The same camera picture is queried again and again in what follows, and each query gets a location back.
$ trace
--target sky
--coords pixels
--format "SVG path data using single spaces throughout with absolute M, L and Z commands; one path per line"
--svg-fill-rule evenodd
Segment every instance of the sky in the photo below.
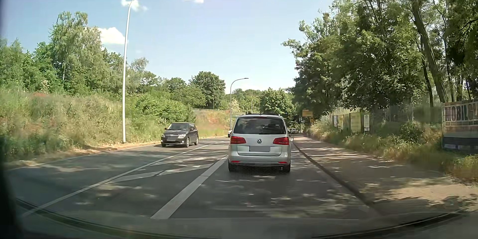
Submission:
M 1 35 L 31 52 L 48 41 L 63 11 L 86 12 L 103 46 L 123 54 L 131 0 L 2 0 Z M 146 57 L 159 77 L 186 81 L 211 71 L 232 89 L 294 85 L 290 39 L 304 40 L 298 23 L 311 23 L 333 0 L 135 0 L 131 4 L 128 59 Z

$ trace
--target car wheel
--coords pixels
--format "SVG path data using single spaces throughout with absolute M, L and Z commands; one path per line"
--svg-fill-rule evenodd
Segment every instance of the car wheel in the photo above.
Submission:
M 189 146 L 189 137 L 186 138 L 186 141 L 184 142 L 184 145 L 182 145 L 183 147 L 187 148 Z
M 229 169 L 229 172 L 235 172 L 238 170 L 238 168 L 232 165 L 231 163 L 228 163 L 228 169 Z
M 282 167 L 282 171 L 283 171 L 283 172 L 286 172 L 286 173 L 290 173 L 290 171 L 291 171 L 291 165 L 289 164 L 289 165 L 283 166 L 283 167 Z

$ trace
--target roof rack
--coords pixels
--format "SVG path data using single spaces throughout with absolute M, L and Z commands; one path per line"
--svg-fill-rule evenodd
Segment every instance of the roof rack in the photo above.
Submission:
M 247 112 L 246 115 L 273 115 L 273 116 L 279 116 L 279 114 L 274 114 L 274 113 L 250 113 L 250 112 Z

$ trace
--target black hatchback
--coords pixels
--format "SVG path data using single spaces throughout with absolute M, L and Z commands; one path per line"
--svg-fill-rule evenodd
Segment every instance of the black hatchback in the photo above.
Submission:
M 168 128 L 164 128 L 164 134 L 161 136 L 161 146 L 181 145 L 187 148 L 191 144 L 199 143 L 199 135 L 194 123 L 191 122 L 173 122 Z

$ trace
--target asphalt road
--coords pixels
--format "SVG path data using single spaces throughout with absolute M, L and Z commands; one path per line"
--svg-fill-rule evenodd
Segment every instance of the asphalt road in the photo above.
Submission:
M 117 226 L 165 219 L 376 217 L 294 146 L 289 174 L 270 168 L 230 173 L 228 142 L 211 138 L 188 148 L 146 146 L 8 175 L 15 196 L 37 206 L 20 209 L 23 219 L 42 208 Z

